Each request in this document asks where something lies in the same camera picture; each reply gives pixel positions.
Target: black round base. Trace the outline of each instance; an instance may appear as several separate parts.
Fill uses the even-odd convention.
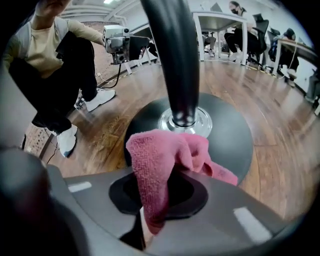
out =
[[[159,119],[169,107],[168,98],[157,99],[132,119],[124,138],[124,157],[128,166],[131,166],[131,157],[126,143],[130,136],[158,129]],[[199,107],[212,119],[212,130],[207,137],[211,160],[233,172],[240,183],[250,169],[254,147],[246,120],[232,105],[210,94],[200,93]]]

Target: black metal pole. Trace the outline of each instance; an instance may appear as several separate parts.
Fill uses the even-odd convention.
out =
[[[199,100],[196,28],[187,0],[141,0],[161,60],[173,122],[194,124]]]

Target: microfiber cloth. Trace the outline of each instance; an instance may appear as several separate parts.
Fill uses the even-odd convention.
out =
[[[174,167],[237,185],[237,176],[211,161],[208,147],[202,136],[158,129],[133,134],[127,141],[145,221],[153,234],[164,226],[169,207],[167,181]]]

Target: black office chair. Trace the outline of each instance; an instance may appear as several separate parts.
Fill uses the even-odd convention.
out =
[[[263,21],[257,22],[256,27],[253,27],[252,29],[256,30],[258,32],[258,41],[259,41],[259,47],[255,49],[248,48],[248,62],[252,62],[263,67],[260,63],[260,55],[267,49],[267,44],[265,41],[266,32],[269,26],[269,20],[265,19]]]

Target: shoe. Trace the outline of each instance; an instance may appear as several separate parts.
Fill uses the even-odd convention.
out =
[[[72,153],[76,145],[76,137],[74,136],[74,130],[71,127],[68,130],[63,131],[56,137],[61,154],[67,158]]]
[[[237,59],[242,59],[242,53],[239,53],[239,52],[234,52],[230,57],[229,57],[229,60],[231,62],[236,62]]]
[[[297,74],[294,69],[288,69],[287,73],[288,73],[289,77],[293,78],[293,80],[297,78]]]
[[[310,102],[310,103],[315,103],[315,100],[312,99],[312,98],[309,98],[308,96],[304,96],[304,98],[306,99],[307,102]]]
[[[211,49],[209,50],[209,56],[210,56],[210,57],[214,57],[214,56],[215,56],[214,51],[213,51],[213,50],[211,50]]]
[[[86,109],[91,112],[99,105],[110,101],[116,95],[115,90],[97,89],[97,95],[90,101],[85,101]]]
[[[291,87],[296,87],[295,82],[291,79],[288,80],[288,85],[290,85]]]
[[[75,136],[77,131],[78,131],[78,127],[75,126],[74,124],[71,124],[71,128],[72,128],[72,135]],[[54,136],[57,136],[57,133],[55,133],[52,130],[49,130]]]

